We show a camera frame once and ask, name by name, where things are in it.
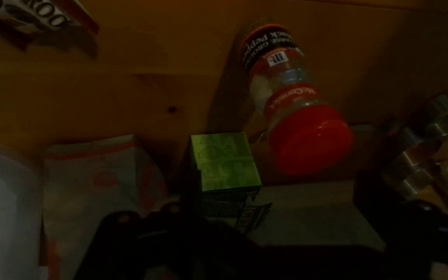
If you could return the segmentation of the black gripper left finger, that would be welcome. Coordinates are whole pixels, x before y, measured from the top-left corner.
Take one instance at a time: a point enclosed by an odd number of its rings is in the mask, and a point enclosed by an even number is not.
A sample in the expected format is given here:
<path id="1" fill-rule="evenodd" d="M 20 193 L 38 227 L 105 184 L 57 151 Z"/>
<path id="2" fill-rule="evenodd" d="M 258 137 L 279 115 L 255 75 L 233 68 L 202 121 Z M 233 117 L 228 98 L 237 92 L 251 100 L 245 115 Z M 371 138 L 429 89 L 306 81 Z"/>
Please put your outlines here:
<path id="1" fill-rule="evenodd" d="M 177 204 L 141 216 L 122 210 L 102 218 L 73 280 L 147 280 L 166 268 L 175 280 L 192 280 L 194 240 L 203 222 Z"/>

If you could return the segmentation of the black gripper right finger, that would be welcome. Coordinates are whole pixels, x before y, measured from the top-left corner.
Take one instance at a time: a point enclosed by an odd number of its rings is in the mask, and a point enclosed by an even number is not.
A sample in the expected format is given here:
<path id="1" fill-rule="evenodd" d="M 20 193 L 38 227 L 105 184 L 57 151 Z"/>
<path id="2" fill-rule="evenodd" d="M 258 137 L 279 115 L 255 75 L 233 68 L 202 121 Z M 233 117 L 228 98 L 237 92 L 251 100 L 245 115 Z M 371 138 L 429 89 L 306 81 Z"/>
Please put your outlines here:
<path id="1" fill-rule="evenodd" d="M 448 213 L 405 201 L 374 173 L 357 173 L 353 204 L 384 241 L 390 280 L 430 280 L 433 263 L 448 268 Z"/>

